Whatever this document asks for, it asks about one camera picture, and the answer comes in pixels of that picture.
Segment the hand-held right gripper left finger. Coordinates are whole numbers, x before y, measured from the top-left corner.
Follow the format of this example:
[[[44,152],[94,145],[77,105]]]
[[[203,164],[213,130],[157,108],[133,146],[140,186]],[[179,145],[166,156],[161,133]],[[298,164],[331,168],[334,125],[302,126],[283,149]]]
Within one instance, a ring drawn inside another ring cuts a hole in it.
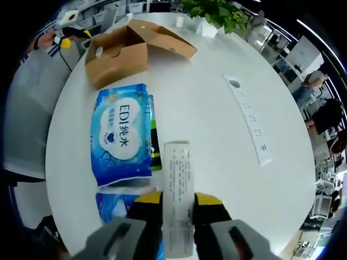
[[[156,259],[162,224],[162,192],[141,195],[125,217],[116,217],[92,233],[71,259]]]

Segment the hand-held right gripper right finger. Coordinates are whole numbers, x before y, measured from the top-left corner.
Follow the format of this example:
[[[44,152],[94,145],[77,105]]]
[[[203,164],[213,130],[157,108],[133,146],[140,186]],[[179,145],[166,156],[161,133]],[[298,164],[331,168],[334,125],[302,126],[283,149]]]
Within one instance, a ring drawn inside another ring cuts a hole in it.
[[[240,219],[232,219],[223,202],[195,193],[192,213],[199,259],[277,259],[269,241]]]

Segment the person's left hand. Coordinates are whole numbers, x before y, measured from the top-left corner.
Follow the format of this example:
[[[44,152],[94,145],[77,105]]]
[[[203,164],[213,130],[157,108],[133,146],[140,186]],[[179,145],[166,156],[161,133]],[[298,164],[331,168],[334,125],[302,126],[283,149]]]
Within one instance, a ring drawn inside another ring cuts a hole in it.
[[[36,48],[49,48],[53,44],[54,37],[55,30],[48,30],[45,34],[42,34],[40,37],[36,39]]]

